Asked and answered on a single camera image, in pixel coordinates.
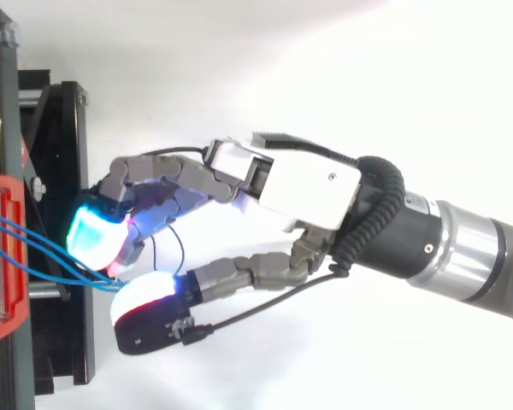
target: black cable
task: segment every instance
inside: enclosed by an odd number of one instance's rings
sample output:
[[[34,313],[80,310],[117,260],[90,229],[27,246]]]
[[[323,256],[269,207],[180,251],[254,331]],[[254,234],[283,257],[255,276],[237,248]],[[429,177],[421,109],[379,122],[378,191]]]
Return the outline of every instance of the black cable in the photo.
[[[154,267],[154,271],[157,271],[157,267],[156,267],[156,239],[154,238],[154,236],[150,236],[150,239],[152,240],[152,253],[154,255],[154,259],[153,259],[153,267]]]
[[[307,290],[308,288],[311,288],[312,286],[315,286],[317,284],[322,284],[323,282],[327,282],[328,280],[335,279],[335,278],[337,278],[336,275],[329,274],[329,275],[321,276],[320,278],[310,280],[309,282],[306,282],[305,284],[301,284],[300,286],[297,286],[296,288],[285,292],[283,295],[275,297],[271,301],[265,302],[262,305],[254,307],[246,312],[240,313],[236,316],[233,316],[230,319],[223,320],[222,322],[219,322],[216,325],[213,325],[212,331],[218,331],[219,329],[223,329],[226,326],[233,325],[234,323],[237,323],[240,320],[247,319],[250,316],[252,316],[253,314],[257,314],[263,310],[271,308],[272,306],[275,306],[278,303],[283,302],[284,300],[290,298],[291,296],[295,296],[296,294],[302,292],[303,290]]]
[[[350,274],[353,263],[389,225],[404,204],[403,175],[391,162],[376,156],[364,156],[357,160],[357,168],[363,174],[376,178],[383,195],[355,229],[339,234],[333,247],[334,264],[329,268],[340,278]]]
[[[180,263],[179,263],[179,267],[177,267],[177,270],[173,274],[173,275],[176,275],[177,273],[180,272],[180,269],[182,269],[182,267],[185,265],[185,258],[186,258],[185,245],[182,243],[182,239],[180,239],[180,236],[177,233],[177,231],[171,225],[168,225],[168,228],[171,230],[171,232],[177,238],[177,242],[179,243],[179,246],[180,246]]]
[[[205,156],[206,148],[197,148],[197,147],[173,147],[173,148],[165,148],[165,149],[157,149],[155,151],[145,152],[141,155],[164,155],[164,154],[173,154],[174,152],[198,152],[201,156]]]

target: blue wire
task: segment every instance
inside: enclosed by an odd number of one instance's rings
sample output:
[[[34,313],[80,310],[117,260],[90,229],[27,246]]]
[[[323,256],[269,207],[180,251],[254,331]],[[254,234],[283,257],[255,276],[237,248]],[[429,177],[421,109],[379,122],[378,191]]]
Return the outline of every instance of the blue wire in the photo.
[[[39,239],[40,241],[42,241],[43,243],[45,243],[46,245],[52,247],[54,250],[56,250],[57,252],[59,252],[60,254],[66,256],[67,258],[69,258],[71,261],[74,261],[76,264],[80,265],[81,267],[83,267],[84,269],[86,269],[89,273],[91,273],[93,276],[95,276],[96,278],[99,278],[101,280],[103,280],[104,282],[108,282],[110,284],[114,284],[115,282],[113,280],[111,280],[110,278],[107,278],[105,276],[103,276],[101,273],[99,272],[95,272],[93,271],[90,267],[88,267],[86,264],[84,264],[83,262],[81,261],[78,261],[76,258],[74,258],[71,254],[69,254],[69,252],[67,252],[65,249],[61,248],[59,245],[57,245],[56,243],[53,243],[51,242],[47,237],[43,237],[42,235],[34,232],[34,231],[31,231],[30,229],[27,229],[21,225],[17,225],[15,222],[12,222],[11,220],[7,220],[6,218],[0,216],[0,221],[3,222],[4,224],[6,225],[9,225],[9,226],[13,226],[14,228],[18,229],[19,231],[21,232],[24,232],[26,233],[28,236],[30,237],[35,237],[37,239]]]
[[[177,233],[177,231],[171,225],[168,225],[168,228],[175,235],[175,237],[177,238],[177,241],[179,241],[179,246],[180,246],[180,254],[181,254],[180,264],[179,264],[179,267],[177,267],[177,270],[175,271],[175,273],[173,274],[173,275],[176,275],[177,273],[180,272],[180,269],[182,269],[182,267],[185,264],[185,246],[182,244],[182,240],[180,239],[180,236]]]
[[[34,241],[31,241],[30,239],[26,239],[25,237],[19,235],[18,233],[15,233],[15,232],[13,232],[13,231],[11,231],[9,229],[6,229],[3,226],[0,226],[0,231],[2,231],[4,233],[7,233],[8,235],[10,235],[12,237],[15,237],[15,238],[19,239],[20,241],[26,243],[27,245],[30,245],[33,248],[39,250],[40,252],[48,255],[52,260],[54,260],[59,265],[64,267],[67,270],[67,272],[69,272],[70,274],[74,275],[76,278],[78,278],[82,282],[85,282],[86,284],[88,284],[90,286],[93,286],[96,289],[103,290],[102,286],[100,286],[98,284],[95,284],[90,279],[86,278],[84,275],[82,275],[81,273],[76,271],[76,269],[73,269],[71,266],[69,266],[68,263],[65,262],[63,259],[59,258],[57,255],[55,255],[53,252],[50,252],[48,249],[44,248],[43,246],[38,245]]]
[[[8,254],[6,254],[1,249],[0,249],[0,256],[2,258],[4,258],[7,262],[11,263],[14,267],[18,267],[22,271],[30,273],[31,275],[36,276],[37,278],[41,278],[43,280],[49,280],[51,282],[57,282],[58,284],[75,284],[75,285],[80,285],[80,286],[86,286],[86,284],[80,282],[79,280],[58,278],[57,276],[46,275],[45,273],[41,273],[39,271],[35,271],[34,269],[31,269],[30,267],[23,266],[18,261],[10,258],[8,256]],[[116,292],[116,290],[107,289],[107,288],[102,288],[102,289],[99,289],[99,290],[102,290],[103,292],[114,292],[114,293]]]

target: white wall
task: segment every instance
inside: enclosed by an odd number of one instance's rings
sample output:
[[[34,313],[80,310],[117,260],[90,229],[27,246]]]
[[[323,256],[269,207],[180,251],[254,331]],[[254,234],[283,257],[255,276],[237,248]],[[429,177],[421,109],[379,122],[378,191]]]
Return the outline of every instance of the white wall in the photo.
[[[22,67],[91,93],[92,182],[118,155],[280,130],[383,155],[408,189],[513,224],[513,1],[0,4],[21,25]],[[217,206],[176,225],[188,267],[286,240]],[[162,267],[178,261],[169,235]],[[216,322],[269,297],[196,315]],[[145,357],[117,352],[109,302],[95,295],[97,376],[60,381],[39,410],[513,408],[513,321],[362,268]]]

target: screw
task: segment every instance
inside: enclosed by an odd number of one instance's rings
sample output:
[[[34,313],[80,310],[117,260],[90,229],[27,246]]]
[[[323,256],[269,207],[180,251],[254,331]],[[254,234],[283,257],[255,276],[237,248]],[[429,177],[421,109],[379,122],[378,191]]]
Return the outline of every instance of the screw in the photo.
[[[14,49],[15,47],[19,47],[20,37],[17,23],[8,21],[3,24],[2,30],[0,30],[0,41],[2,44],[7,45],[10,49]]]
[[[78,103],[84,108],[89,106],[89,93],[86,90],[82,90],[78,94]]]
[[[36,202],[42,201],[42,196],[47,192],[47,188],[42,184],[42,179],[36,177],[32,180],[32,195]]]

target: robotic hand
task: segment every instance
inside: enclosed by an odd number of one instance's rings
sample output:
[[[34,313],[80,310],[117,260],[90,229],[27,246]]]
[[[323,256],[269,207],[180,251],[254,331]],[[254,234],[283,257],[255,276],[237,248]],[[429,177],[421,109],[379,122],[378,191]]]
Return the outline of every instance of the robotic hand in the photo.
[[[290,255],[223,258],[174,278],[156,272],[134,279],[112,307],[123,353],[194,343],[313,284],[346,277],[354,262],[513,318],[513,227],[405,192],[388,161],[353,160],[283,134],[256,133],[250,147],[215,140],[201,150],[203,164],[162,155],[182,150],[114,160],[78,209],[68,251],[118,275],[135,263],[147,237],[212,200],[304,233]],[[333,273],[307,281],[326,255]],[[246,286],[294,289],[218,325],[195,325],[190,307]]]

